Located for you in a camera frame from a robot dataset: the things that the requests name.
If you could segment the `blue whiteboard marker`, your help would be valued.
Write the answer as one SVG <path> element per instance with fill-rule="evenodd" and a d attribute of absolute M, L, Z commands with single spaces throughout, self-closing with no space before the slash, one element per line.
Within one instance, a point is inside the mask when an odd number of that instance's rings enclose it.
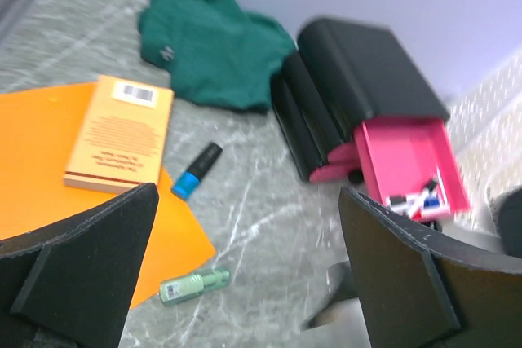
<path fill-rule="evenodd" d="M 449 206 L 445 204 L 440 198 L 428 197 L 421 209 L 414 215 L 414 218 L 429 219 L 437 218 L 441 215 L 448 214 L 450 212 Z"/>

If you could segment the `red whiteboard marker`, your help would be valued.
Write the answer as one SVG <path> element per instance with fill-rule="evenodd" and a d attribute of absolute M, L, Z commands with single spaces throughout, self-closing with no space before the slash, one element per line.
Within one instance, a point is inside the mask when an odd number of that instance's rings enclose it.
<path fill-rule="evenodd" d="M 411 219 L 420 215 L 426 200 L 430 200 L 431 198 L 432 194 L 429 192 L 420 193 L 414 200 L 413 204 L 406 210 L 406 215 Z"/>

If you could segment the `black whiteboard marker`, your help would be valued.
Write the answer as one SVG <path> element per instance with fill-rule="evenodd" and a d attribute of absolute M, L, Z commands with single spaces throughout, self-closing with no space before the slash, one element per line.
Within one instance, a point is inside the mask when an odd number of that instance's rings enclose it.
<path fill-rule="evenodd" d="M 403 214 L 414 202 L 421 196 L 420 193 L 411 193 L 406 195 L 392 195 L 385 199 L 385 206 L 390 210 Z"/>

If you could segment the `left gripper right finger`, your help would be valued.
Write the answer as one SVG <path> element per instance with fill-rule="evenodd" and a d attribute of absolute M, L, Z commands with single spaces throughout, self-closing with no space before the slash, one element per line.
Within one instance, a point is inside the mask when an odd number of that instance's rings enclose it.
<path fill-rule="evenodd" d="M 339 214 L 373 347 L 519 347 L 521 261 L 394 214 L 351 187 Z"/>

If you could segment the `pink top drawer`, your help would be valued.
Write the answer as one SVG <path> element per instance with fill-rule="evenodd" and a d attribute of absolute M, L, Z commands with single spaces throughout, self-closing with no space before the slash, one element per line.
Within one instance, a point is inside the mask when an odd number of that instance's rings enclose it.
<path fill-rule="evenodd" d="M 450 212 L 471 209 L 449 136 L 439 118 L 376 117 L 359 125 L 353 137 L 369 196 L 385 206 L 392 195 L 429 192 Z"/>

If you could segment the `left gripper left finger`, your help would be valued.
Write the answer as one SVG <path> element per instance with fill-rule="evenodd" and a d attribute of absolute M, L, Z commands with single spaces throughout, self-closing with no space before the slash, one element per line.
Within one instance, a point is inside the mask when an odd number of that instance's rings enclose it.
<path fill-rule="evenodd" d="M 1 345 L 45 329 L 80 347 L 116 347 L 159 195 L 141 184 L 92 209 L 1 241 Z"/>

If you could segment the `black drawer organizer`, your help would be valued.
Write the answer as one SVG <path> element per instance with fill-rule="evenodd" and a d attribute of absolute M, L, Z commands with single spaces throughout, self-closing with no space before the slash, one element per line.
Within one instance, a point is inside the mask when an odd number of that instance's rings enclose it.
<path fill-rule="evenodd" d="M 270 79 L 272 107 L 299 177 L 363 180 L 355 130 L 376 117 L 441 119 L 449 112 L 396 35 L 318 17 Z"/>

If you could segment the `green highlighter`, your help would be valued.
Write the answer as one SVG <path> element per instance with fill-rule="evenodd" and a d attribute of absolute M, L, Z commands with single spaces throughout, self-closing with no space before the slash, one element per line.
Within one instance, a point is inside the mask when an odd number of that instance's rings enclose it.
<path fill-rule="evenodd" d="M 158 294 L 161 302 L 169 306 L 221 289 L 229 280 L 230 272 L 226 268 L 198 271 L 162 282 Z"/>

